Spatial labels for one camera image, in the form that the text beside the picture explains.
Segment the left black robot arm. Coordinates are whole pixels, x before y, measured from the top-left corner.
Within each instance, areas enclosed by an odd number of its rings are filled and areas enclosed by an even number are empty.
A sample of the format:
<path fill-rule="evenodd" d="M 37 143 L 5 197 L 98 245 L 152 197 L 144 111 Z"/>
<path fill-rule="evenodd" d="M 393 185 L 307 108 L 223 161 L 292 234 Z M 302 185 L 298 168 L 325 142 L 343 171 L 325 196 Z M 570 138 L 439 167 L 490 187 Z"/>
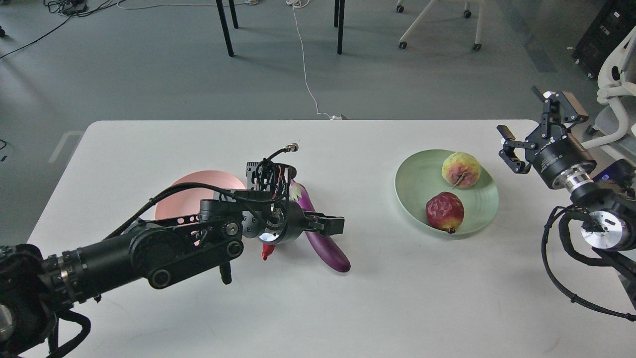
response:
<path fill-rule="evenodd" d="M 225 284 L 231 261 L 244 250 L 243 238 L 280 245 L 303 233 L 343 233 L 345 220 L 302 204 L 295 191 L 296 169 L 273 159 L 298 150 L 287 145 L 246 165 L 249 188 L 220 188 L 200 182 L 164 189 L 104 240 L 44 258 L 32 244 L 1 247 L 1 356 L 47 342 L 49 356 L 62 358 L 91 330 L 89 318 L 73 311 L 76 303 L 100 301 L 102 294 L 137 279 L 164 289 L 213 268 Z M 214 191 L 197 213 L 145 221 L 141 214 L 177 193 Z"/>

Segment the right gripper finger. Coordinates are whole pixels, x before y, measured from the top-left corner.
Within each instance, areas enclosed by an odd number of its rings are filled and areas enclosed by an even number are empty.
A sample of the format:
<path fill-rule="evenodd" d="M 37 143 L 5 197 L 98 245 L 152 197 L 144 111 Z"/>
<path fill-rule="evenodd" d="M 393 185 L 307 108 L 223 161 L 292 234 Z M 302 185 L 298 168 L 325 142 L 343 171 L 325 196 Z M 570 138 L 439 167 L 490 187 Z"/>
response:
<path fill-rule="evenodd" d="M 502 136 L 502 149 L 499 151 L 500 158 L 507 164 L 509 169 L 516 174 L 527 174 L 531 170 L 531 164 L 527 163 L 515 154 L 516 149 L 534 151 L 538 148 L 536 143 L 529 141 L 517 141 L 509 127 L 498 125 L 497 131 Z"/>
<path fill-rule="evenodd" d="M 550 91 L 532 86 L 532 93 L 543 105 L 539 119 L 539 126 L 543 131 L 551 124 L 562 125 L 567 131 L 571 131 L 590 118 L 579 100 L 569 91 Z"/>

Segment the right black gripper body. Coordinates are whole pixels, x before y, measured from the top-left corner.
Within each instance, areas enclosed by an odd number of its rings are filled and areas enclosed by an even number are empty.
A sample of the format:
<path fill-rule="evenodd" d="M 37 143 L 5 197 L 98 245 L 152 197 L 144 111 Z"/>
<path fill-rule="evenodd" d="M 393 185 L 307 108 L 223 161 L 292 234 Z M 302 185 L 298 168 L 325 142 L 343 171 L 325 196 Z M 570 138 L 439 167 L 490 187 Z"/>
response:
<path fill-rule="evenodd" d="M 562 124 L 539 125 L 526 140 L 536 145 L 526 150 L 526 159 L 550 189 L 563 188 L 558 177 L 573 166 L 581 166 L 586 173 L 597 167 L 597 161 Z"/>

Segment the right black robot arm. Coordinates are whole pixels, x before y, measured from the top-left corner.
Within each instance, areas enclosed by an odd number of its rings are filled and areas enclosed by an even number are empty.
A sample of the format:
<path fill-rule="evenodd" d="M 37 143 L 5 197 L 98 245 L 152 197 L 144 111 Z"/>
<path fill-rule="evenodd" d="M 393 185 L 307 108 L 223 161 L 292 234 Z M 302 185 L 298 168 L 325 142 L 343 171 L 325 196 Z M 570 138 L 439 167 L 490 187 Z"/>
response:
<path fill-rule="evenodd" d="M 532 92 L 542 102 L 538 126 L 524 140 L 517 140 L 506 125 L 498 125 L 502 136 L 499 156 L 512 172 L 536 170 L 549 189 L 566 189 L 570 194 L 571 205 L 554 207 L 543 229 L 541 256 L 547 275 L 571 303 L 633 322 L 634 314 L 609 310 L 566 288 L 549 266 L 547 244 L 550 230 L 557 224 L 564 251 L 589 267 L 615 269 L 634 304 L 635 261 L 623 252 L 635 248 L 635 191 L 630 183 L 635 167 L 619 160 L 608 179 L 591 177 L 597 161 L 571 134 L 574 126 L 588 120 L 588 113 L 567 91 L 542 91 L 534 86 Z"/>

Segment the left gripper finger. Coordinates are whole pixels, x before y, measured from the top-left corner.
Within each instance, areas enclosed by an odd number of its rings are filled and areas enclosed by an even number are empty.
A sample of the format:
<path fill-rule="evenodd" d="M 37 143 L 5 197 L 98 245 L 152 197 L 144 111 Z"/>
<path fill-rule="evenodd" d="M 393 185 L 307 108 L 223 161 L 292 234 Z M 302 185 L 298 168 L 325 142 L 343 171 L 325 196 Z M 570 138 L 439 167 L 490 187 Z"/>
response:
<path fill-rule="evenodd" d="M 324 213 L 314 211 L 303 211 L 307 222 L 304 231 L 318 233 L 323 236 L 342 234 L 344 231 L 345 218 L 334 217 Z"/>

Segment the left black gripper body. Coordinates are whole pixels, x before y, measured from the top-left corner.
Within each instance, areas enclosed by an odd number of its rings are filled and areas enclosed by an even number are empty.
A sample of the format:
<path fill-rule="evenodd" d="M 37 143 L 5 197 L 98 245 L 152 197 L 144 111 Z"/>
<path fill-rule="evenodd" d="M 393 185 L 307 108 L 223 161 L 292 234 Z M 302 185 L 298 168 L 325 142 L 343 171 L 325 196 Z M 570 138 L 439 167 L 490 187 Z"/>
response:
<path fill-rule="evenodd" d="M 304 211 L 297 202 L 288 202 L 288 206 L 277 211 L 279 217 L 277 222 L 271 222 L 269 225 L 273 227 L 266 228 L 257 239 L 267 245 L 281 245 L 282 243 L 292 242 L 297 239 L 300 234 L 309 229 L 309 220 L 305 217 Z"/>

